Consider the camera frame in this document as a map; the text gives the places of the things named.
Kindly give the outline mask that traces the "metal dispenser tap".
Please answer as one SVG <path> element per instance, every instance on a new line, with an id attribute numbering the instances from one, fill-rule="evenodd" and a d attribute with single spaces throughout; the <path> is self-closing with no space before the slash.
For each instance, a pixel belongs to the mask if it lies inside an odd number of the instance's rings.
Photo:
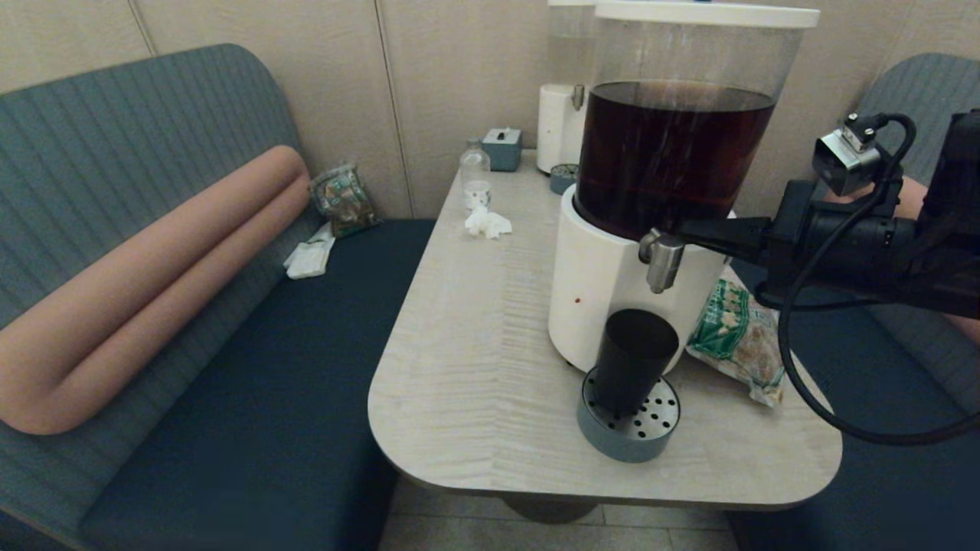
<path id="1" fill-rule="evenodd" d="M 646 282 L 654 294 L 675 285 L 686 243 L 675 235 L 650 229 L 639 241 L 638 258 L 647 265 Z"/>

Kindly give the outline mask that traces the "black plastic cup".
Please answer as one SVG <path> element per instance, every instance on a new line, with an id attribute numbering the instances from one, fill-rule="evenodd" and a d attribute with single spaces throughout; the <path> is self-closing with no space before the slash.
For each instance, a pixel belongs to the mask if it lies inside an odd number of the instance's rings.
<path id="1" fill-rule="evenodd" d="M 680 346 L 664 318 L 639 309 L 612 313 L 599 343 L 589 380 L 594 401 L 609 414 L 638 410 Z"/>

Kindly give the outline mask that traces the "green white snack bag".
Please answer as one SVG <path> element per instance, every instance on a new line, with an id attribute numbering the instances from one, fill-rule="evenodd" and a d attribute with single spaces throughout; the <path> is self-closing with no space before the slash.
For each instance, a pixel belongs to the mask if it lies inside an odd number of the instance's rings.
<path id="1" fill-rule="evenodd" d="M 685 352 L 745 384 L 756 403 L 775 409 L 782 403 L 785 376 L 777 325 L 778 315 L 757 303 L 728 266 L 708 296 Z"/>

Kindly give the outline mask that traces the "large dark tea dispenser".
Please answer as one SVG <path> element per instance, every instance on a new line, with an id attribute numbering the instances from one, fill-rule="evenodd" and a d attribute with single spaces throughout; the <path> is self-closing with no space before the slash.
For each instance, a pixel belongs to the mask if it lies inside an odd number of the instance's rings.
<path id="1" fill-rule="evenodd" d="M 597 0 L 577 184 L 561 195 L 548 331 L 587 372 L 603 325 L 651 311 L 686 341 L 724 255 L 686 243 L 675 284 L 647 285 L 639 241 L 731 217 L 820 11 L 713 0 Z"/>

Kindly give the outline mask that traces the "round blue perforated drip tray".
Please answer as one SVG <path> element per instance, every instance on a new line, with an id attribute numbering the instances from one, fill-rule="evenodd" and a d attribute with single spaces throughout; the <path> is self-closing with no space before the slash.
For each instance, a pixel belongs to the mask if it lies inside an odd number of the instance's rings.
<path id="1" fill-rule="evenodd" d="M 640 407 L 613 412 L 596 401 L 594 370 L 586 374 L 577 406 L 578 428 L 586 442 L 606 457 L 628 464 L 645 463 L 664 453 L 681 419 L 675 388 L 659 377 Z"/>

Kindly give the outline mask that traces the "clear liquid dispenser white base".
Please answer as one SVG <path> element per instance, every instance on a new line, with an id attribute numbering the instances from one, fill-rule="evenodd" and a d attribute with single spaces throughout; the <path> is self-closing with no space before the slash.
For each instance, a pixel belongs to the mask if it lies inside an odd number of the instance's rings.
<path id="1" fill-rule="evenodd" d="M 576 165 L 592 87 L 597 0 L 548 0 L 547 78 L 539 88 L 537 168 Z"/>

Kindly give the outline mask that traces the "blue upholstered bench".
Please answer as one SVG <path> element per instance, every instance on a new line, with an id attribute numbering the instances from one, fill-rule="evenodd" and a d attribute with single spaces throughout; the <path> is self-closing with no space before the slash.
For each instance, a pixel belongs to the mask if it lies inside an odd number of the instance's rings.
<path id="1" fill-rule="evenodd" d="M 952 114 L 969 109 L 980 109 L 980 54 L 913 55 L 857 105 L 916 122 L 906 192 L 929 184 Z M 920 432 L 980 411 L 980 344 L 934 311 L 794 311 L 790 343 L 835 412 L 861 428 Z M 837 474 L 815 497 L 727 513 L 739 551 L 980 551 L 980 430 L 921 447 L 842 442 Z"/>
<path id="2" fill-rule="evenodd" d="M 277 145 L 301 154 L 287 98 L 233 44 L 1 94 L 0 329 Z M 368 390 L 434 222 L 288 279 L 320 226 L 309 201 L 83 425 L 0 422 L 0 551 L 378 551 L 397 473 Z"/>

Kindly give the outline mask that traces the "blue tissue box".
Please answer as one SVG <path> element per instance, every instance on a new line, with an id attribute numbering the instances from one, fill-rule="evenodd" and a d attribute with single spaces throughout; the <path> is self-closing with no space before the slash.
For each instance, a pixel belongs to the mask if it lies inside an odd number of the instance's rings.
<path id="1" fill-rule="evenodd" d="M 515 172 L 524 150 L 524 133 L 516 128 L 492 128 L 481 140 L 481 147 L 490 159 L 491 171 Z"/>

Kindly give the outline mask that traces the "crumpled white tissue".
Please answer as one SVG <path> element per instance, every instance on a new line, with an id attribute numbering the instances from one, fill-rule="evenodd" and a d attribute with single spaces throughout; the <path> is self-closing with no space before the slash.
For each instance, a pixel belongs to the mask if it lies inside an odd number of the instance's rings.
<path id="1" fill-rule="evenodd" d="M 469 235 L 482 235 L 487 240 L 499 240 L 501 235 L 512 234 L 511 221 L 507 217 L 490 212 L 482 204 L 475 206 L 463 226 Z"/>

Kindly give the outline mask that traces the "clear plastic bottle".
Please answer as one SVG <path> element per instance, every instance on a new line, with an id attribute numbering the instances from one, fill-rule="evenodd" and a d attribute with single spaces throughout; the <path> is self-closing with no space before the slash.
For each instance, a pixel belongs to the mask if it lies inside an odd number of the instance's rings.
<path id="1" fill-rule="evenodd" d="M 470 214 L 476 207 L 488 208 L 492 198 L 491 159 L 483 150 L 480 139 L 469 139 L 459 157 L 459 178 L 463 208 Z"/>

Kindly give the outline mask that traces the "dark printed snack bag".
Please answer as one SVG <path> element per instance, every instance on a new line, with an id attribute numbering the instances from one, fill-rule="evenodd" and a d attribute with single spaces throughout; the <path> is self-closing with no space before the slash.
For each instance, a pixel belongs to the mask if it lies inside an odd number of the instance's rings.
<path id="1" fill-rule="evenodd" d="M 322 172 L 312 179 L 309 195 L 337 240 L 383 223 L 353 163 Z"/>

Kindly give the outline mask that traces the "white napkin packet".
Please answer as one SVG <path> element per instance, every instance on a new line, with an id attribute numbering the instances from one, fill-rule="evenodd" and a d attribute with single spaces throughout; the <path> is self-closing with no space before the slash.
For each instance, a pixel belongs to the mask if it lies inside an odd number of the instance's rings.
<path id="1" fill-rule="evenodd" d="M 319 227 L 311 237 L 299 243 L 284 261 L 287 278 L 298 280 L 323 275 L 335 241 L 332 223 Z"/>

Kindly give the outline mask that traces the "table pedestal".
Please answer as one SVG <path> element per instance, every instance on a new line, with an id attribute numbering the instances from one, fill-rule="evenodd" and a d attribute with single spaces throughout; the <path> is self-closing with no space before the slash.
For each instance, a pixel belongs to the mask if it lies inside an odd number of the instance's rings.
<path id="1" fill-rule="evenodd" d="M 526 498 L 503 498 L 501 501 L 518 516 L 542 524 L 575 523 L 599 509 L 598 504 L 589 502 Z"/>

